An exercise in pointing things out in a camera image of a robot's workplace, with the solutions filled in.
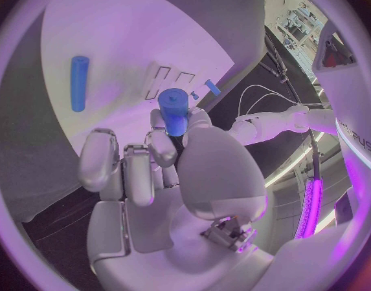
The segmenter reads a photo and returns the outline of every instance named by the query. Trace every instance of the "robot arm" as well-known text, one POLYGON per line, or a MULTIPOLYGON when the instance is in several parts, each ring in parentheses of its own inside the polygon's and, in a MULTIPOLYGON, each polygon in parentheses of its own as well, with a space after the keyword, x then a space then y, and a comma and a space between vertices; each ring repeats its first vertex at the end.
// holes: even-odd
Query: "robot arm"
POLYGON ((237 117, 227 132, 246 146, 273 139, 282 131, 305 133, 309 128, 336 135, 333 111, 294 105, 281 113, 248 114, 237 117))

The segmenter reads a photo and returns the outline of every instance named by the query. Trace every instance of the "white cable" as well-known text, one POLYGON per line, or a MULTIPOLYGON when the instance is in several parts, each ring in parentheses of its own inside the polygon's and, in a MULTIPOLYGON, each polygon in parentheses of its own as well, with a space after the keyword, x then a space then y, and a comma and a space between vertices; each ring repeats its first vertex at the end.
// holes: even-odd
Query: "white cable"
POLYGON ((269 94, 266 94, 266 95, 263 95, 260 99, 258 99, 252 106, 251 106, 251 108, 246 112, 246 115, 248 115, 249 114, 249 112, 251 111, 251 109, 258 103, 258 102, 260 102, 262 99, 264 99, 266 96, 269 96, 269 95, 276 95, 276 96, 279 96, 280 97, 280 95, 278 95, 278 94, 275 94, 275 93, 273 93, 273 92, 270 92, 269 94))
POLYGON ((290 100, 289 98, 286 98, 285 96, 281 95, 279 92, 276 92, 276 91, 274 91, 274 90, 272 90, 272 89, 268 89, 267 87, 264 87, 263 85, 252 84, 252 85, 246 87, 246 88, 243 90, 242 94, 240 95, 239 106, 238 106, 238 116, 240 116, 240 105, 241 105, 241 103, 242 103, 243 95, 245 94, 245 92, 247 91, 247 89, 249 89, 249 88, 251 88, 251 87, 255 87, 255 86, 262 87, 263 89, 266 89, 266 90, 269 91, 269 92, 273 92, 273 93, 275 93, 276 95, 278 95, 279 97, 281 97, 281 98, 283 98, 283 99, 285 99, 285 100, 287 100, 287 101, 289 101, 289 102, 291 102, 291 103, 294 103, 294 104, 296 104, 296 105, 323 105, 322 102, 318 102, 318 103, 299 103, 299 102, 294 102, 293 100, 290 100))

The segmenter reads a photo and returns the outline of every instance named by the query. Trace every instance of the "purple light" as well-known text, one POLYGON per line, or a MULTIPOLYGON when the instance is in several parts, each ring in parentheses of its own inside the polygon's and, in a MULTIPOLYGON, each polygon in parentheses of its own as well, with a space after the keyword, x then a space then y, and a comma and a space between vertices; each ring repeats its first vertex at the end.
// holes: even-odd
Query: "purple light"
POLYGON ((322 180, 309 181, 305 189, 304 205, 298 222, 295 239, 306 238, 315 233, 319 221, 322 198, 322 180))

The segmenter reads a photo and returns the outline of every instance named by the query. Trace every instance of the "purple led strip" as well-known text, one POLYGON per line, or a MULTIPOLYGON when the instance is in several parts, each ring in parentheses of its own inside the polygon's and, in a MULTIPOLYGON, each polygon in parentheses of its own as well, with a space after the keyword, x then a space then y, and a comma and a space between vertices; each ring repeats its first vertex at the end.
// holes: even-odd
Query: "purple led strip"
POLYGON ((316 225, 319 221, 321 199, 322 180, 308 181, 295 239, 306 238, 315 233, 316 225))

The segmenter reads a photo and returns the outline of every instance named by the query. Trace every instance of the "small blue object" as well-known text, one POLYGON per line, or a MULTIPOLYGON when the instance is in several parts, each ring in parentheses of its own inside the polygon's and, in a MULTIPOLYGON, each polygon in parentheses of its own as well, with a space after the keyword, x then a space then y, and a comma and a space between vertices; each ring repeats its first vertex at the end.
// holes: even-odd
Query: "small blue object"
POLYGON ((197 95, 195 92, 190 93, 195 100, 199 99, 199 95, 197 95))
POLYGON ((215 84, 213 84, 211 80, 207 80, 207 82, 205 82, 205 85, 208 86, 208 88, 211 90, 211 92, 214 93, 215 96, 221 93, 221 91, 216 87, 215 84))
POLYGON ((166 89, 158 96, 166 131, 181 136, 188 128, 188 94, 182 89, 166 89))
POLYGON ((89 58, 75 56, 71 63, 71 103, 74 112, 85 109, 85 87, 87 85, 89 58))

